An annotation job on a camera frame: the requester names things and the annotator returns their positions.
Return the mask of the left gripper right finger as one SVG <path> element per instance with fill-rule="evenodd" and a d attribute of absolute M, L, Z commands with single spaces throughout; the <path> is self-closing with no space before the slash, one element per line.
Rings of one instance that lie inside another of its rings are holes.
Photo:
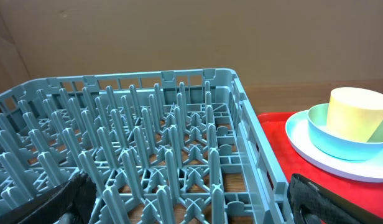
<path fill-rule="evenodd" d="M 293 174 L 287 198 L 297 224 L 383 223 L 383 218 L 340 197 L 301 174 Z"/>

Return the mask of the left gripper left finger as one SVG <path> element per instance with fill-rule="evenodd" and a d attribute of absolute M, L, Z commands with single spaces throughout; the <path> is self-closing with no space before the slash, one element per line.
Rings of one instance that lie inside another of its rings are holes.
<path fill-rule="evenodd" d="M 88 223 L 97 189 L 88 174 L 72 179 L 0 215 L 4 224 Z"/>

